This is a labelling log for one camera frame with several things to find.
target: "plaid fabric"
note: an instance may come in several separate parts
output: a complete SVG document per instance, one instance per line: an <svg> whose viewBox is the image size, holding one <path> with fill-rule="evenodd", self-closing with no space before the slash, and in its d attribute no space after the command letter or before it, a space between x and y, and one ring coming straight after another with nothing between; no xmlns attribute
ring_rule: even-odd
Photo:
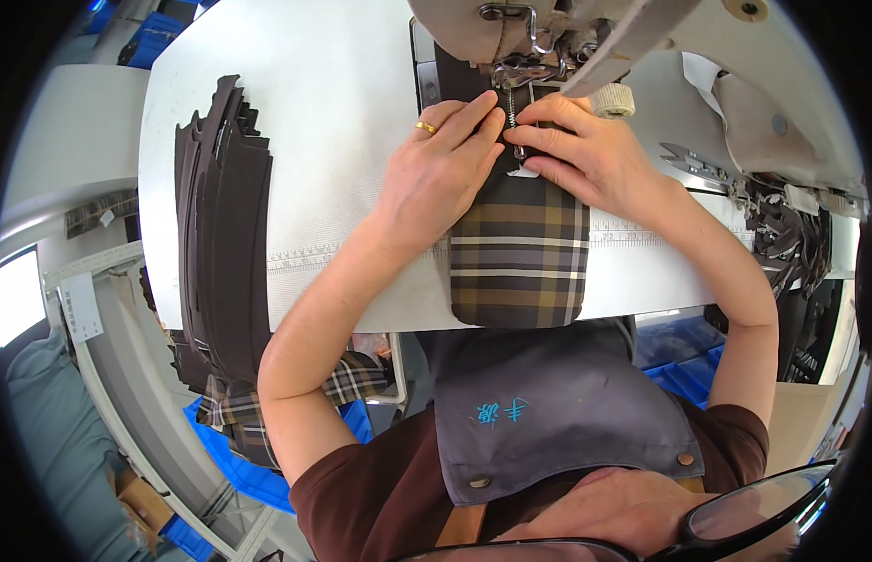
<svg viewBox="0 0 872 562"><path fill-rule="evenodd" d="M461 322L547 328L580 313L589 208L557 185L493 173L450 236L451 310Z"/></svg>
<svg viewBox="0 0 872 562"><path fill-rule="evenodd" d="M373 359L346 351L323 383L323 392L335 407L379 394L389 386L385 373ZM251 463L279 470L261 415L255 384L245 380L224 381L208 375L205 396L195 421L209 425L230 440L230 450Z"/></svg>

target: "apron snap button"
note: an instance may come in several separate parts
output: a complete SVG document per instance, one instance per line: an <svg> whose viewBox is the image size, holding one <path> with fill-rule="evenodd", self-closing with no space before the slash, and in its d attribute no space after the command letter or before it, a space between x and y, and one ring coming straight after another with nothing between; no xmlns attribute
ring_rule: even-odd
<svg viewBox="0 0 872 562"><path fill-rule="evenodd" d="M470 481L470 488L486 488L492 480L485 474L477 474Z"/></svg>

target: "hand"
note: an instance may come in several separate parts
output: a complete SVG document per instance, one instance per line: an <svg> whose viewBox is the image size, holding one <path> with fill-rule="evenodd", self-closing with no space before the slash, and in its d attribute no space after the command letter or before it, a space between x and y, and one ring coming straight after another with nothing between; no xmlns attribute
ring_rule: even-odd
<svg viewBox="0 0 872 562"><path fill-rule="evenodd" d="M368 220L405 263L439 240L483 187L503 149L495 142L504 126L497 101L488 90L469 104L449 101L426 108L420 120L436 133L414 129L389 158L383 191Z"/></svg>
<svg viewBox="0 0 872 562"><path fill-rule="evenodd" d="M537 121L553 121L575 135L530 126ZM517 122L519 127L504 133L509 143L537 148L558 158L532 156L524 167L560 185L589 207L655 229L670 201L676 199L671 195L684 191L681 184L648 161L626 123L595 117L589 98L554 93L524 108Z"/></svg>

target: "gold ring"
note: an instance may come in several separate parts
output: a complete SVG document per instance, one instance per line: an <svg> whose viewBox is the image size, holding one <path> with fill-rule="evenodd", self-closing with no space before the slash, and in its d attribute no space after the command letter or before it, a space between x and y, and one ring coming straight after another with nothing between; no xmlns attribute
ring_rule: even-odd
<svg viewBox="0 0 872 562"><path fill-rule="evenodd" d="M417 129L423 129L430 132L430 135L436 134L436 128L430 125L430 123L424 121L417 121L417 124L414 125Z"/></svg>

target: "glasses frame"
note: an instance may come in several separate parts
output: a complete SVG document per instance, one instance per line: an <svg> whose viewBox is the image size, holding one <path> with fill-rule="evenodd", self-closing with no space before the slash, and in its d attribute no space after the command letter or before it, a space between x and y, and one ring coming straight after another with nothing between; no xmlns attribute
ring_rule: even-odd
<svg viewBox="0 0 872 562"><path fill-rule="evenodd" d="M707 500L706 502L701 503L700 505L697 505L696 507L690 509L689 512L686 513L686 515L682 518L682 523L679 523L679 541L677 544L671 547L667 547L664 550L661 550L660 552L657 552L652 556L648 556L645 558L633 554L629 549L625 547L614 544L612 542L607 542L605 540L587 539L585 537L558 537L553 539L501 540L497 542L483 542L476 544L435 547L429 548L427 550L421 550L412 554L407 554L404 556L397 556L390 559L389 562L403 562L406 560L412 560L416 556L429 555L444 550L474 550L475 548L501 547L505 545L536 543L580 544L584 546L595 545L611 550L612 552L618 554L621 557L621 561L626 562L713 562L714 560L719 560L722 557L735 554L736 552L746 547L761 542L771 534L778 531L788 522L798 518L802 511L805 511L809 506L813 504L813 502L817 500L817 498L820 497L821 494L826 491L827 487L829 486L830 479L833 476L833 467L835 467L835 465L836 460L824 460L821 462L815 462L814 464L799 466L797 468L792 468L791 470L780 472L779 474L774 474L767 478L762 478L761 480L752 482L747 486L734 489L732 492L727 492L726 494L722 494L715 498L712 498L711 500ZM737 533L731 537L716 540L700 539L698 536L696 536L695 533L692 532L691 528L689 527L689 521L691 520L692 516L702 507L708 505L709 503L713 503L728 496L734 495L741 490L744 490L745 488L754 487L758 484L762 484L764 482L772 480L773 478L780 478L817 466L830 466L831 468L826 476L821 479L820 482L818 482L810 491L804 494L799 500L793 502L783 511L780 511L773 517L767 519L767 521L765 521L764 523L755 525L754 527Z"/></svg>

